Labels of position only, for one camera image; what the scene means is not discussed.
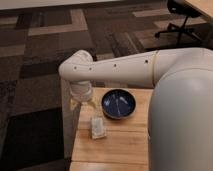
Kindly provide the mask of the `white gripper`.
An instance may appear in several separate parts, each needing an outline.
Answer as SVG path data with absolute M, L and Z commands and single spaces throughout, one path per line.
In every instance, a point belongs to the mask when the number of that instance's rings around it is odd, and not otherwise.
M 69 107 L 74 110 L 79 102 L 86 102 L 93 108 L 96 108 L 96 101 L 92 98 L 93 89 L 89 81 L 72 82 L 70 84 L 70 94 L 74 99 L 70 99 Z

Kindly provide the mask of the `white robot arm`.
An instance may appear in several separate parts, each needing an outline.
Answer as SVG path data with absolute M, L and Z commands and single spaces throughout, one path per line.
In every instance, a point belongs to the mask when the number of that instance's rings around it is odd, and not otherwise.
M 95 61 L 79 50 L 59 66 L 77 101 L 93 81 L 153 90 L 148 113 L 150 171 L 213 171 L 213 50 L 177 48 Z

